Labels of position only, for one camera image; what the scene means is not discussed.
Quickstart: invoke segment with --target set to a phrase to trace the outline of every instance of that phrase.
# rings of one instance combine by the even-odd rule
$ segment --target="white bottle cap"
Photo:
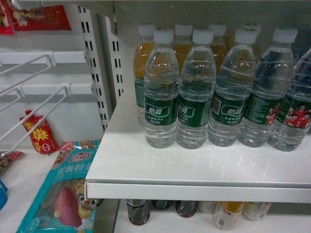
[[[152,23],[142,23],[138,26],[138,34],[142,36],[151,36],[154,34],[156,29],[155,24]]]
[[[240,44],[250,45],[254,44],[257,38],[257,32],[255,30],[239,28],[235,32],[234,41]]]
[[[192,40],[197,44],[210,44],[213,41],[214,32],[208,29],[194,29]]]
[[[154,41],[160,44],[172,43],[174,39],[174,31],[172,29],[154,30]]]
[[[192,35],[193,26],[191,24],[176,24],[175,34],[176,35]]]
[[[256,25],[255,23],[245,23],[242,28],[256,30],[257,36],[259,36],[261,32],[261,25]]]
[[[276,28],[273,33],[273,40],[279,43],[293,43],[298,34],[296,28]]]
[[[208,29],[214,31],[214,36],[224,35],[227,30],[227,25],[211,23],[209,24]]]

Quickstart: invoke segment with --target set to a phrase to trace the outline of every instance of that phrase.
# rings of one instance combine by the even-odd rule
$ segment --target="lower shelf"
[[[248,220],[244,215],[237,221],[231,233],[306,233],[311,227],[311,204],[304,203],[273,203],[268,214],[262,221]],[[152,209],[150,218],[142,226],[134,226],[128,219],[126,201],[121,200],[114,233],[219,233],[212,220],[212,214],[199,210],[190,218],[180,217],[174,203],[168,210]]]

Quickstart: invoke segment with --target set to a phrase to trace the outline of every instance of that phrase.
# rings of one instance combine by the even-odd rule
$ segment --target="water bottle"
[[[261,147],[271,133],[280,101],[293,78],[291,44],[297,32],[297,29],[276,28],[271,46],[256,67],[255,82],[238,137],[249,147]]]
[[[213,42],[210,44],[210,48],[214,54],[216,63],[216,74],[218,74],[220,65],[223,63],[225,56],[227,55],[227,48],[225,46],[224,35],[227,30],[225,24],[209,24],[208,29],[214,31]]]
[[[166,148],[175,141],[179,69],[172,49],[174,32],[155,30],[144,76],[145,130],[148,143]]]
[[[187,149],[201,147],[206,139],[216,82],[212,40],[212,30],[194,30],[193,46],[181,70],[176,140]]]
[[[246,28],[246,29],[250,29],[250,30],[255,30],[257,32],[257,38],[253,44],[253,51],[254,51],[256,64],[257,64],[259,62],[260,56],[261,56],[261,52],[260,52],[260,48],[259,48],[259,44],[258,44],[258,36],[261,32],[261,25],[256,25],[255,23],[245,23],[242,27]]]
[[[145,23],[138,26],[139,42],[133,61],[137,116],[139,124],[145,126],[144,109],[144,73],[149,55],[154,48],[154,24]]]
[[[256,32],[237,29],[236,45],[220,67],[207,129],[209,140],[217,146],[231,146],[238,136],[254,83],[255,56],[252,45],[256,36]]]
[[[294,78],[280,104],[268,144],[281,151],[293,151],[310,128],[311,49],[297,62]]]
[[[193,26],[191,24],[175,25],[173,50],[178,61],[179,74],[181,73],[185,58],[192,47],[192,29]]]

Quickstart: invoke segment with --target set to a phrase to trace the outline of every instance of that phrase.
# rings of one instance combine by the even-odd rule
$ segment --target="white shelf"
[[[311,203],[310,140],[295,151],[240,142],[228,148],[208,140],[196,150],[176,142],[147,143],[136,115],[135,93],[119,100],[87,174],[90,198],[227,200]]]
[[[310,231],[311,205],[297,203],[273,203],[268,214],[262,221],[248,220],[244,215],[234,226],[231,233],[262,233],[262,232],[295,232]],[[120,203],[114,233],[221,233],[212,220],[212,214],[205,214],[199,210],[190,218],[182,218],[172,205],[168,210],[151,209],[150,218],[142,226],[134,226],[128,219],[125,200]]]

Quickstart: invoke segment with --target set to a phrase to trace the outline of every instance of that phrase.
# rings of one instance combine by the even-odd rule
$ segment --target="metal shelf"
[[[119,100],[86,177],[90,198],[227,200],[311,203],[310,139],[282,152],[236,142],[221,148],[206,140],[196,150],[176,142],[147,143],[136,114],[135,93]]]

